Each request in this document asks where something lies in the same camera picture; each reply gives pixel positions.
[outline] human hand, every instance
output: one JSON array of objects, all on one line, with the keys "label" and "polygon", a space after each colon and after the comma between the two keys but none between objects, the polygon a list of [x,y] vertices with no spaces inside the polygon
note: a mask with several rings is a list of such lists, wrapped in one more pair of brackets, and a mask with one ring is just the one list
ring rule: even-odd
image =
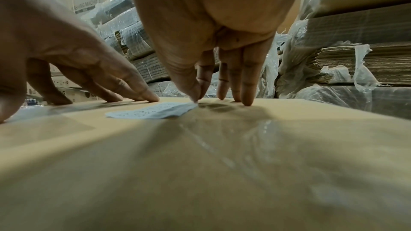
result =
[{"label": "human hand", "polygon": [[0,0],[0,5],[0,122],[24,102],[26,82],[49,103],[71,103],[55,88],[50,63],[108,102],[121,96],[158,101],[136,68],[57,0]]},{"label": "human hand", "polygon": [[157,55],[177,88],[204,97],[219,47],[217,96],[231,87],[235,101],[251,105],[277,28],[294,0],[134,0]]}]

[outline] flattened cardboard box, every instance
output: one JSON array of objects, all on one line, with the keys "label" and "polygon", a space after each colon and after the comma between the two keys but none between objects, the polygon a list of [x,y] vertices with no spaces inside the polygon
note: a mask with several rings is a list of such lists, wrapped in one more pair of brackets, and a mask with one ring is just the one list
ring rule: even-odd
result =
[{"label": "flattened cardboard box", "polygon": [[46,107],[0,125],[0,229],[410,230],[408,121],[278,99],[105,117],[151,105]]}]

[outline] hand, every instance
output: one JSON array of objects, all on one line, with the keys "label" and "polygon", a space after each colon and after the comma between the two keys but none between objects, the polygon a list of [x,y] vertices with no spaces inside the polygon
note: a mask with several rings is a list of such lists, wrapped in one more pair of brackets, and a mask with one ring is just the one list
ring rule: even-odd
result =
[{"label": "hand", "polygon": [[26,82],[50,103],[71,103],[55,88],[49,63],[108,102],[121,96],[158,101],[130,62],[56,0],[0,0],[0,5],[0,122],[24,102]]},{"label": "hand", "polygon": [[[229,87],[251,105],[277,28],[294,0],[134,0],[159,59],[177,88],[193,101],[204,97],[220,47],[217,96]],[[197,74],[194,66],[198,64]]]}]

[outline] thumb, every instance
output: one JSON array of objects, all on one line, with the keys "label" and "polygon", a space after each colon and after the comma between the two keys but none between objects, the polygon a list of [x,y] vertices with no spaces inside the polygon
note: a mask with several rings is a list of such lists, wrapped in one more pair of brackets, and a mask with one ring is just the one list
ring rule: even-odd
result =
[{"label": "thumb", "polygon": [[186,94],[193,102],[197,102],[200,99],[201,86],[197,81],[197,72],[194,66],[201,54],[190,57],[187,54],[181,54],[177,57],[157,51],[157,57],[166,67],[178,90]]},{"label": "thumb", "polygon": [[0,50],[0,123],[14,115],[26,98],[25,59],[15,56],[11,48]]}]

